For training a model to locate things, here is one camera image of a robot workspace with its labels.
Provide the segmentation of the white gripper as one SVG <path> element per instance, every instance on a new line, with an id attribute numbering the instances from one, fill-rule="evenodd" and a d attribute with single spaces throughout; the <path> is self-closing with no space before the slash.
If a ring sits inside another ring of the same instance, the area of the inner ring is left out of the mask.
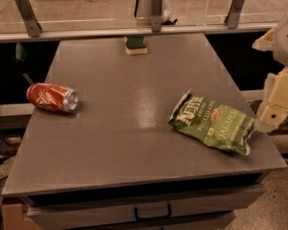
<path id="1" fill-rule="evenodd" d="M 252 47 L 261 52 L 273 50 L 274 59 L 283 65 L 288 65 L 288 12 L 278 22 L 276 28 L 259 37 Z M 288 66 L 285 66 L 277 75 L 269 73 L 265 79 L 263 100 L 258 107 L 254 126 L 260 132 L 271 132 L 287 117 Z"/>

